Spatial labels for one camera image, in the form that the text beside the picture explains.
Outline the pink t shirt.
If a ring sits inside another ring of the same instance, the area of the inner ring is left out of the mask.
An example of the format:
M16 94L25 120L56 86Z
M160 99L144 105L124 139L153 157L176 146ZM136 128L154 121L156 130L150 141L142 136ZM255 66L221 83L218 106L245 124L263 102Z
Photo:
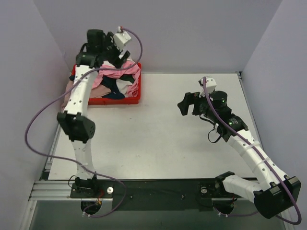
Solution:
M124 63L122 68L116 69L113 65L111 65L109 62L105 61L103 65L101 66L101 69L98 71L97 76L102 76L101 72L102 71L107 71L107 70L126 70L129 68L132 68L134 65L137 65L134 61L128 60L127 62ZM136 98L139 96L139 90L140 90L140 80L141 80L141 68L138 66L138 74L136 75L135 83L132 87L128 88L127 91L127 97L125 98Z

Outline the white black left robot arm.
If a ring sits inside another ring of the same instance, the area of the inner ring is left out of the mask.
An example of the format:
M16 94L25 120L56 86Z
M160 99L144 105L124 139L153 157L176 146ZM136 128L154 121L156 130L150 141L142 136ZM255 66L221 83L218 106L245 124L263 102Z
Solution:
M87 106L90 92L98 68L106 60L115 68L121 68L129 57L127 51L123 55L124 46L131 40L122 28L113 34L105 34L102 30L87 31L87 43L83 44L76 56L74 88L63 110L58 113L57 120L72 143L77 163L74 190L83 192L87 197L97 195L99 186L91 153L91 139L95 133L95 123L87 117Z

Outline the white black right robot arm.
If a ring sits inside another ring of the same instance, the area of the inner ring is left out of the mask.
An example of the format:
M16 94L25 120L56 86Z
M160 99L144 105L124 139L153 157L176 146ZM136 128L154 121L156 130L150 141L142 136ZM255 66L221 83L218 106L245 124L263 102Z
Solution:
M297 206L299 179L288 176L268 157L246 123L227 105L227 93L213 91L203 96L200 92L187 92L177 106L182 115L187 115L191 105L194 106L192 114L211 123L219 139L239 154L258 180L252 182L233 172L225 172L216 177L214 191L217 195L234 194L245 198L267 219Z

